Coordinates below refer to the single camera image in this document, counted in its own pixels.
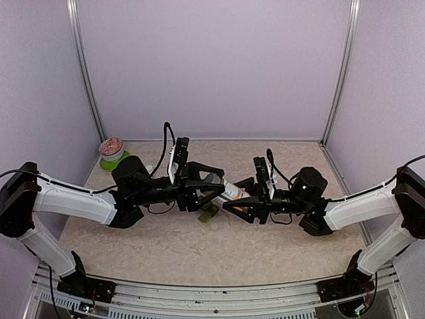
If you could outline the orange pill bottle grey cap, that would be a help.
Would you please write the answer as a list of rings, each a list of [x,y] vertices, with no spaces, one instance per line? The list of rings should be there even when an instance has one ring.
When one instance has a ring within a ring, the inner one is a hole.
[[[239,188],[233,183],[228,182],[223,177],[219,177],[215,173],[210,173],[205,177],[207,183],[217,183],[224,185],[224,192],[215,197],[212,202],[215,205],[222,206],[223,203],[228,201],[234,201],[246,197],[250,197],[250,194],[245,190]]]

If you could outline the green weekly pill organizer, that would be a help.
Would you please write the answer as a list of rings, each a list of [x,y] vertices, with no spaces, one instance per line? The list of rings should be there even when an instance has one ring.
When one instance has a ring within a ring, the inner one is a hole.
[[[209,222],[217,213],[219,212],[219,207],[212,202],[207,203],[205,206],[199,209],[200,215],[198,220],[201,223]]]

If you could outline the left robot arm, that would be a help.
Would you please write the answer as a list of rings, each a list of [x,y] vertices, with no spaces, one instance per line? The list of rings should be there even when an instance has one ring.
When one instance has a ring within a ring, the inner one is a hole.
[[[188,161],[188,145],[188,138],[174,140],[165,177],[155,178],[137,156],[124,158],[112,170],[114,186],[103,190],[52,179],[28,161],[8,171],[10,179],[1,188],[1,234],[22,242],[76,294],[87,295],[93,282],[80,257],[64,250],[35,213],[58,213],[127,229],[143,218],[142,207],[176,203],[180,211],[196,211],[224,192],[224,185],[203,180],[201,173],[223,177],[224,171]]]

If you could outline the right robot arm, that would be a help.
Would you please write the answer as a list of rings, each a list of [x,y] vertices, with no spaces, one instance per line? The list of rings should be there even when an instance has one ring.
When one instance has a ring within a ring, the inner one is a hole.
[[[250,197],[227,201],[223,209],[252,223],[264,224],[272,213],[302,215],[300,227],[312,236],[330,235],[342,228],[395,215],[394,223],[368,248],[357,252],[340,278],[340,290],[355,294],[370,281],[379,267],[418,239],[424,239],[424,179],[406,163],[390,179],[375,187],[344,196],[326,199],[327,180],[314,167],[303,167],[287,179],[288,189],[276,189],[273,174],[279,169],[272,151],[265,158],[254,158],[256,178],[248,184],[254,188]]]

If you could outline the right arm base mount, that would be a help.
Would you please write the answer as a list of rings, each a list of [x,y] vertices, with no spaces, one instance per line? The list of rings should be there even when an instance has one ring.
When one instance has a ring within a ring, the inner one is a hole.
[[[359,250],[353,255],[347,270],[342,276],[320,280],[316,284],[321,302],[347,298],[375,289],[372,276],[361,272],[357,268],[361,252],[362,250]]]

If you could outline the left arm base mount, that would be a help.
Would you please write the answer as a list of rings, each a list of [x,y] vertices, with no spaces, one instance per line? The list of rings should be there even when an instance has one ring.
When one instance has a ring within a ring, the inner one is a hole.
[[[116,284],[112,281],[87,276],[81,258],[71,251],[74,258],[74,272],[60,276],[57,290],[69,295],[90,299],[93,302],[112,302]]]

